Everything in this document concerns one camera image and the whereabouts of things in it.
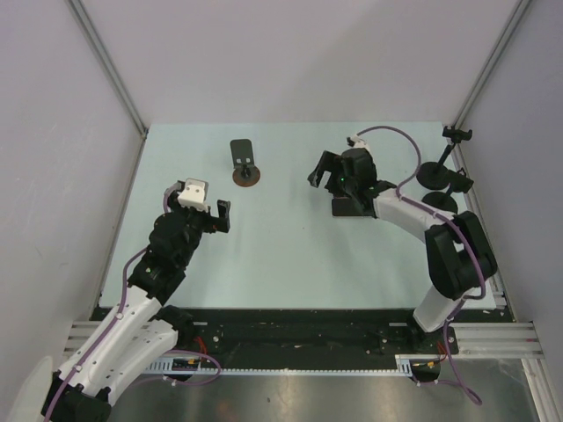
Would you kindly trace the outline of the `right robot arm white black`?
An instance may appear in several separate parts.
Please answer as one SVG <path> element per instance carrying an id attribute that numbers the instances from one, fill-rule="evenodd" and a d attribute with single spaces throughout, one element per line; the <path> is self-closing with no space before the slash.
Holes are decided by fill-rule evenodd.
<path id="1" fill-rule="evenodd" d="M 394 184 L 379 180 L 370 152 L 352 148 L 341 154 L 324 151 L 308 176 L 319 187 L 346 199 L 362 216 L 391 223 L 419 239 L 426 248 L 432 287 L 413 311 L 416 323 L 406 330 L 406 343 L 425 353 L 437 342 L 436 330 L 453 319 L 468 300 L 486 294 L 486 282 L 498 271 L 496 257 L 479 218 L 471 211 L 452 214 L 399 192 Z"/>

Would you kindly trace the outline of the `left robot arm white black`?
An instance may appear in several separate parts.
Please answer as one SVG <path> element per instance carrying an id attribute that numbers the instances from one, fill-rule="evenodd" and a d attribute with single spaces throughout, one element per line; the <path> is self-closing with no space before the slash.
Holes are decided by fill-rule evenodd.
<path id="1" fill-rule="evenodd" d="M 106 421 L 113 406 L 161 355 L 194 341 L 191 317 L 169 304 L 203 235 L 230 230 L 230 203 L 218 214 L 175 196 L 154 222 L 148 245 L 124 265 L 120 301 L 53 373 L 40 411 L 46 421 Z"/>

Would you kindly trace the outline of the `wooden base phone stand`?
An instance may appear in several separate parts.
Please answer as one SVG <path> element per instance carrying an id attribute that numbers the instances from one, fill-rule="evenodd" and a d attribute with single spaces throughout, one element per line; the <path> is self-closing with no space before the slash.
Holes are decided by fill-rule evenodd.
<path id="1" fill-rule="evenodd" d="M 260 169 L 254 162 L 252 141 L 236 139 L 230 141 L 233 162 L 232 179 L 237 186 L 251 187 L 260 181 Z"/>

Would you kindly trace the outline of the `dark glossy smartphone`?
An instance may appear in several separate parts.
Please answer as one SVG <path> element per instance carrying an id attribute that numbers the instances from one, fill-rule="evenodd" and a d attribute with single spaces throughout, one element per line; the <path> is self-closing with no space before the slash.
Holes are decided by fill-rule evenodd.
<path id="1" fill-rule="evenodd" d="M 331 207 L 333 217 L 374 217 L 372 211 L 362 211 L 349 198 L 332 198 Z"/>

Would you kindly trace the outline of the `black ball-joint phone stand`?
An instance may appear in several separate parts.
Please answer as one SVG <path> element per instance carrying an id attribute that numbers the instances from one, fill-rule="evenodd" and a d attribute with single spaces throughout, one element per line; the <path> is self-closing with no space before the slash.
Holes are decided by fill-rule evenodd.
<path id="1" fill-rule="evenodd" d="M 445 192 L 431 192 L 427 193 L 422 202 L 430 207 L 438 208 L 442 211 L 458 213 L 458 204 L 452 197 L 453 193 L 468 193 L 474 184 L 474 181 L 467 176 L 464 168 L 453 173 L 447 178 L 448 186 Z"/>

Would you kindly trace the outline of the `black phone stand round base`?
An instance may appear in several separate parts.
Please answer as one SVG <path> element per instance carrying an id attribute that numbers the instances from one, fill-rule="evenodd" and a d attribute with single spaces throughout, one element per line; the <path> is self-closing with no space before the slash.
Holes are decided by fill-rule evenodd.
<path id="1" fill-rule="evenodd" d="M 473 131 L 464 131 L 455 127 L 444 127 L 442 137 L 448 139 L 447 145 L 437 162 L 425 162 L 417 172 L 417 181 L 431 191 L 446 188 L 451 182 L 457 181 L 461 174 L 448 169 L 444 164 L 453 149 L 464 141 L 470 141 Z"/>

